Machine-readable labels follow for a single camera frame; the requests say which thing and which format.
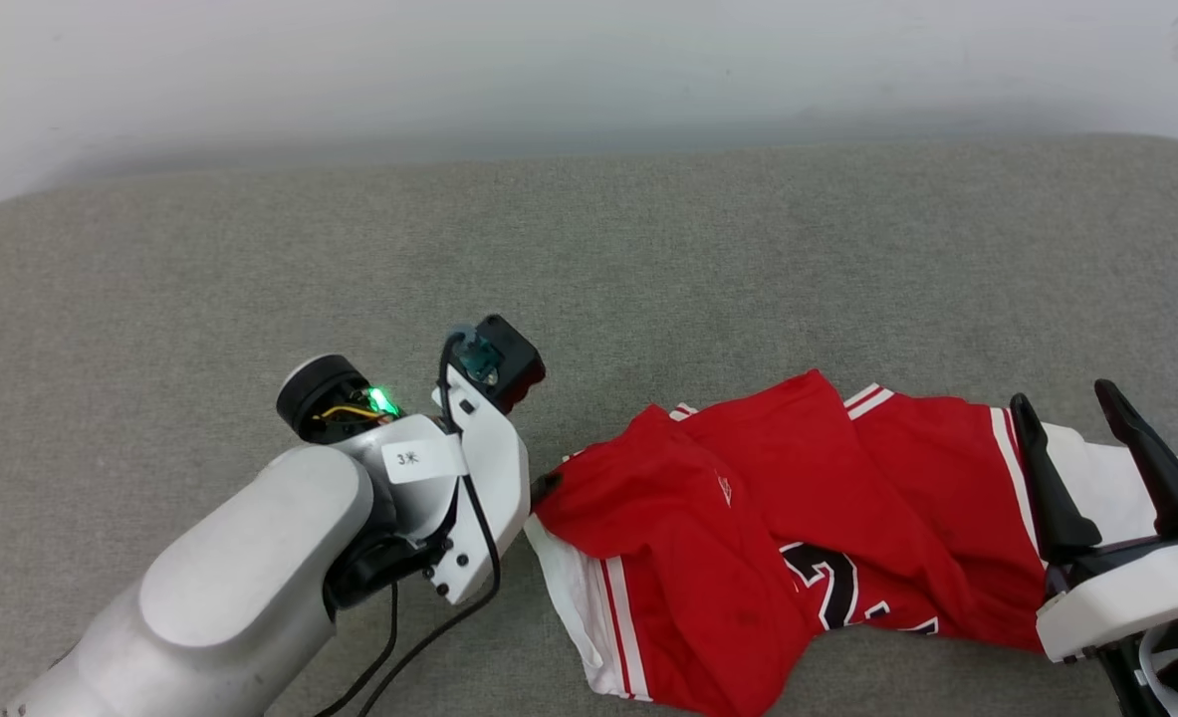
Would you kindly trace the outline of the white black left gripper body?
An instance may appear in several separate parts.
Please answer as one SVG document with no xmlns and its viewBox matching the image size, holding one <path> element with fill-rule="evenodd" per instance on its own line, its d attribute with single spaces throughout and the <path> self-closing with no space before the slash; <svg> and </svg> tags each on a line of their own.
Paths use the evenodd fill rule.
<svg viewBox="0 0 1178 717">
<path fill-rule="evenodd" d="M 284 381 L 276 409 L 303 440 L 364 469 L 371 507 L 327 570 L 324 595 L 356 606 L 425 575 L 457 606 L 499 572 L 531 507 L 528 449 L 502 409 L 450 367 L 443 414 L 406 414 L 343 356 L 317 356 Z"/>
</svg>

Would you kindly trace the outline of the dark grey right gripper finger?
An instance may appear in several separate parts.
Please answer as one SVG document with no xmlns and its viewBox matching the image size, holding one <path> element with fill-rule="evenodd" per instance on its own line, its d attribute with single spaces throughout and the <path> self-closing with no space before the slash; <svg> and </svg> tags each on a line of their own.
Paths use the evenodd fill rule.
<svg viewBox="0 0 1178 717">
<path fill-rule="evenodd" d="M 1094 394 L 1107 425 L 1134 459 L 1156 510 L 1156 535 L 1178 539 L 1178 458 L 1162 436 L 1136 411 L 1116 381 L 1094 381 Z"/>
<path fill-rule="evenodd" d="M 1027 396 L 1012 396 L 1010 416 L 1040 558 L 1052 566 L 1063 566 L 1088 555 L 1101 545 L 1101 531 L 1080 513 L 1063 484 L 1048 454 L 1047 429 Z"/>
</svg>

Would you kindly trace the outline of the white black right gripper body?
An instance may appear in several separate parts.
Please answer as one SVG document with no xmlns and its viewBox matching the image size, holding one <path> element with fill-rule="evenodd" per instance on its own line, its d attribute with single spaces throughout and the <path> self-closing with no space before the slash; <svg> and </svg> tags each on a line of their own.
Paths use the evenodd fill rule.
<svg viewBox="0 0 1178 717">
<path fill-rule="evenodd" d="M 1178 542 L 1133 544 L 1048 566 L 1047 602 L 1035 628 L 1053 662 L 1145 632 L 1153 635 L 1156 650 L 1178 649 Z"/>
</svg>

